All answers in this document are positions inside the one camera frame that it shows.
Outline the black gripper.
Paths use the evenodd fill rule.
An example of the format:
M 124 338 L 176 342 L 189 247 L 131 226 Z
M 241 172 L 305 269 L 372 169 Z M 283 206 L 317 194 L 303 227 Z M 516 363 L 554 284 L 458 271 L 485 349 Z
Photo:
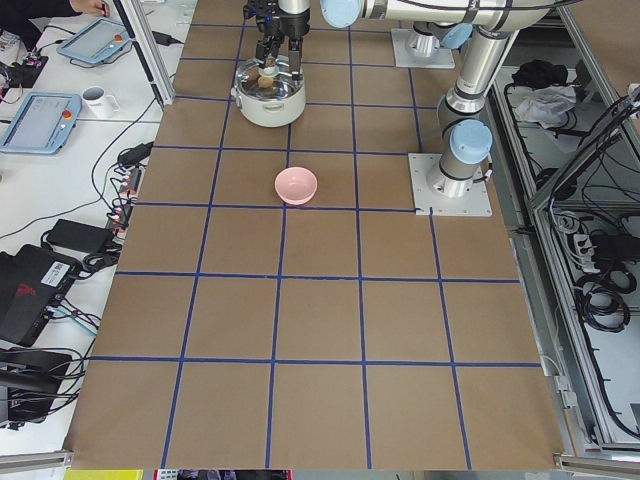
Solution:
M 278 16 L 280 30 L 289 38 L 289 72 L 294 80 L 301 80 L 303 78 L 301 66 L 303 37 L 310 29 L 310 10 L 306 9 L 300 13 L 288 13 L 280 10 Z
M 278 17 L 278 2 L 276 0 L 247 0 L 243 7 L 246 20 L 254 19 L 259 31 L 271 38 L 269 46 L 269 61 L 275 63 L 282 45 L 282 31 Z M 261 39 L 256 44 L 255 58 L 260 68 L 266 66 L 268 58 L 268 41 Z

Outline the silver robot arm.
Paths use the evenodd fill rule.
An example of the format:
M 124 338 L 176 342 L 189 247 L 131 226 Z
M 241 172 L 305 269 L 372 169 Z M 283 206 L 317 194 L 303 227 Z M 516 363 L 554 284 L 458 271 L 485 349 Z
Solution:
M 478 119 L 485 96 L 510 43 L 555 7 L 553 1 L 322 1 L 325 21 L 347 28 L 360 19 L 411 21 L 442 44 L 455 38 L 457 27 L 471 29 L 470 42 L 456 82 L 438 106 L 444 141 L 439 162 L 426 174 L 434 193 L 465 196 L 474 175 L 489 155 L 493 137 Z
M 346 28 L 362 16 L 360 1 L 322 1 L 325 21 L 335 28 Z M 246 20 L 253 18 L 262 39 L 256 45 L 255 58 L 261 68 L 275 59 L 283 42 L 288 43 L 288 60 L 292 74 L 301 73 L 304 36 L 309 32 L 310 3 L 308 1 L 248 1 L 243 7 Z M 438 49 L 459 48 L 471 35 L 469 23 L 437 23 L 416 21 L 411 38 L 417 44 L 410 51 L 417 56 L 427 55 L 427 44 Z

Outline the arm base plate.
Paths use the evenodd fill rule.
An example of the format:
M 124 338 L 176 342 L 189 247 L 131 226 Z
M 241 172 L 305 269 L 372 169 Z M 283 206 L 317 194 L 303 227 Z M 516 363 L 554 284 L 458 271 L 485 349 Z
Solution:
M 480 165 L 466 180 L 453 180 L 440 170 L 440 154 L 410 153 L 409 173 L 414 211 L 423 216 L 491 217 L 485 175 Z
M 423 35 L 413 29 L 391 30 L 395 66 L 400 68 L 444 69 L 455 68 L 450 49 L 442 48 L 433 35 Z

